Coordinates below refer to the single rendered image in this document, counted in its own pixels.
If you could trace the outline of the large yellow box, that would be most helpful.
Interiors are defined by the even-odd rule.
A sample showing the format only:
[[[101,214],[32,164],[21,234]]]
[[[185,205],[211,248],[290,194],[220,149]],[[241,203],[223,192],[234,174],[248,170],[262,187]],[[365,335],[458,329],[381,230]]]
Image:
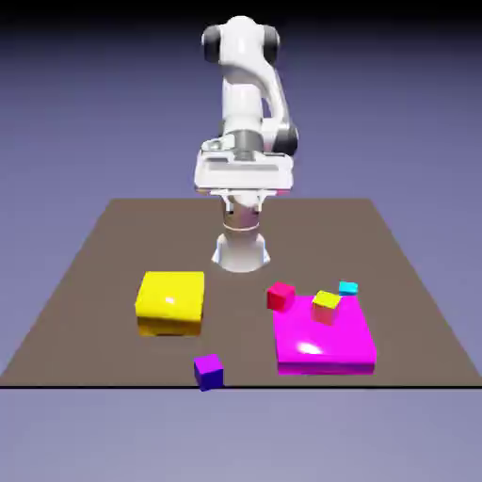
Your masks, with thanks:
[[[141,336],[198,336],[204,301],[202,271],[146,271],[135,312]]]

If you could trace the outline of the small yellow cube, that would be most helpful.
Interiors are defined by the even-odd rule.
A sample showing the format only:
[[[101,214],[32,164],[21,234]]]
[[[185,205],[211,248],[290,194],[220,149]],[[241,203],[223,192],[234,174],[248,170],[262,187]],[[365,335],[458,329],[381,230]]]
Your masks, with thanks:
[[[332,325],[342,297],[331,292],[320,290],[312,300],[312,320],[324,325]]]

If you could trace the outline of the small purple cube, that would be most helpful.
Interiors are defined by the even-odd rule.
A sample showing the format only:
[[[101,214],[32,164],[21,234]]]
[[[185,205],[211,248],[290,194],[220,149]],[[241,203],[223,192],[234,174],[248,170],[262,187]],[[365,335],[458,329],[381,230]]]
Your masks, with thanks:
[[[209,354],[194,359],[194,374],[201,391],[224,386],[224,368],[217,354]]]

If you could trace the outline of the large magenta box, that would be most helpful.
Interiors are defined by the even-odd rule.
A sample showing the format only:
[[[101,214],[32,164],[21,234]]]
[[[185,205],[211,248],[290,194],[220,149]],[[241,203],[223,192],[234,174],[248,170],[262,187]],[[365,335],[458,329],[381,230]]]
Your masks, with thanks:
[[[355,296],[341,299],[332,324],[313,319],[312,298],[297,296],[291,308],[273,313],[281,375],[371,375],[377,348]]]

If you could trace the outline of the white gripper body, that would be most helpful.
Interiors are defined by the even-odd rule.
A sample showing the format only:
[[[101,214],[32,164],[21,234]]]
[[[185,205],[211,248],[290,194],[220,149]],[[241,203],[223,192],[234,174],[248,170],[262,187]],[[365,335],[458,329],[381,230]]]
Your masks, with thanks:
[[[286,154],[253,153],[236,160],[234,151],[199,151],[194,186],[211,191],[286,191],[294,184],[294,160]]]

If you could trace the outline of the small red cube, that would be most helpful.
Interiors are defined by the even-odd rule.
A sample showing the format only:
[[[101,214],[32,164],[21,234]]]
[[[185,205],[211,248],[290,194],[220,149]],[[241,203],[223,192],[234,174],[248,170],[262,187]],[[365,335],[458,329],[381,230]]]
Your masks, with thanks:
[[[296,298],[293,285],[276,281],[266,290],[266,307],[272,311],[285,312],[290,309]]]

